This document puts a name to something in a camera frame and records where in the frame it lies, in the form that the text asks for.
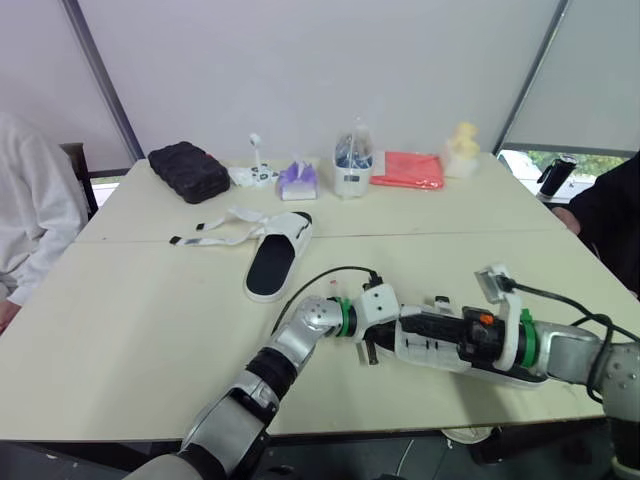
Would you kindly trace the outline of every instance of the green tree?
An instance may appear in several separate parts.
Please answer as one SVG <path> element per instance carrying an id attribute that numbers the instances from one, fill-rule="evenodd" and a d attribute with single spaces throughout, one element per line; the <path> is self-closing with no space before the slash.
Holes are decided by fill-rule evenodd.
<path id="1" fill-rule="evenodd" d="M 556 158 L 560 158 L 561 152 L 540 152 L 530 150 L 523 152 L 529 155 L 534 165 L 544 171 L 551 162 Z M 606 155 L 588 155 L 588 154 L 570 154 L 578 162 L 576 169 L 577 174 L 599 176 L 609 170 L 624 163 L 627 159 L 621 157 L 609 157 Z"/>

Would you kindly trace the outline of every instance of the window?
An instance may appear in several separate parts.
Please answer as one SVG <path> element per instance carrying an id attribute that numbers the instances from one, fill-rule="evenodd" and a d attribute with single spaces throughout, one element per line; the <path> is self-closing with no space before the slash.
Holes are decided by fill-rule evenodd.
<path id="1" fill-rule="evenodd" d="M 540 150 L 501 150 L 498 160 L 534 195 L 540 184 L 537 180 L 554 159 L 564 152 Z M 577 194 L 591 187 L 596 178 L 624 163 L 627 158 L 594 154 L 568 154 L 577 160 L 577 166 L 553 197 L 553 203 L 569 203 Z"/>
<path id="2" fill-rule="evenodd" d="M 101 207 L 113 191 L 120 185 L 122 176 L 117 177 L 100 177 L 91 179 L 91 187 L 96 197 L 98 207 Z"/>

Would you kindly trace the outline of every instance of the orange button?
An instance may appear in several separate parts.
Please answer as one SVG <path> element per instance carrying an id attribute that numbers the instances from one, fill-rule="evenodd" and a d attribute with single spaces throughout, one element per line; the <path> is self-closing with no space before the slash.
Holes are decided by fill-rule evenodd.
<path id="1" fill-rule="evenodd" d="M 489 315 L 488 313 L 480 314 L 480 323 L 486 326 L 493 325 L 493 315 Z"/>

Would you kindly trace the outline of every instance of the tissue box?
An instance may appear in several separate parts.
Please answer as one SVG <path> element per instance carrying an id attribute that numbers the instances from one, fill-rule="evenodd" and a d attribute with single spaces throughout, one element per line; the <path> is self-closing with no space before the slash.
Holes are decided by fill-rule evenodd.
<path id="1" fill-rule="evenodd" d="M 308 163 L 293 162 L 278 177 L 278 193 L 282 200 L 315 200 L 318 198 L 316 172 Z"/>

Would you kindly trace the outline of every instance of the black sponge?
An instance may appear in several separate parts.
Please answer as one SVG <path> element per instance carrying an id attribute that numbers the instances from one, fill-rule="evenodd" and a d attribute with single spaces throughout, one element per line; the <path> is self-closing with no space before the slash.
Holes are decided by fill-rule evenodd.
<path id="1" fill-rule="evenodd" d="M 187 203 L 200 203 L 229 190 L 227 169 L 189 142 L 154 150 L 149 153 L 149 163 Z"/>

